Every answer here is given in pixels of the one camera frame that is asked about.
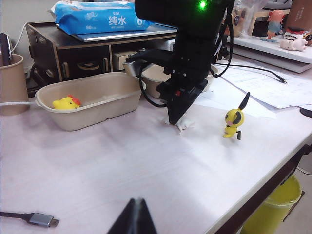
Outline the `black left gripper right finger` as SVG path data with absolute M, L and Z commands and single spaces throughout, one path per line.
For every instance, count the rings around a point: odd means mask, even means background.
M 156 228 L 145 199 L 136 200 L 136 234 L 156 234 Z

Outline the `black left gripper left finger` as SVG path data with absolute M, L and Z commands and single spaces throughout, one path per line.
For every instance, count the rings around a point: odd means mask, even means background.
M 131 198 L 107 233 L 136 234 L 137 228 L 135 227 L 134 217 L 135 208 L 136 200 Z

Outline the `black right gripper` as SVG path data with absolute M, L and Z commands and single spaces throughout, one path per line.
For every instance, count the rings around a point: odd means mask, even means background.
M 170 75 L 166 75 L 163 73 L 164 68 L 160 65 L 155 65 L 155 87 L 157 87 L 162 82 L 166 82 L 168 79 L 171 78 Z M 190 108 L 190 106 L 194 103 L 197 97 L 202 93 L 206 92 L 211 82 L 213 81 L 213 76 L 211 72 L 208 72 L 208 75 L 205 77 L 207 84 L 203 90 L 201 89 L 191 89 L 191 90 L 174 90 L 169 89 L 166 92 L 167 95 L 167 110 L 168 110 L 168 117 L 169 123 L 174 125 L 176 124 L 185 112 Z M 188 79 L 186 81 L 182 81 L 184 86 L 190 86 L 193 84 Z

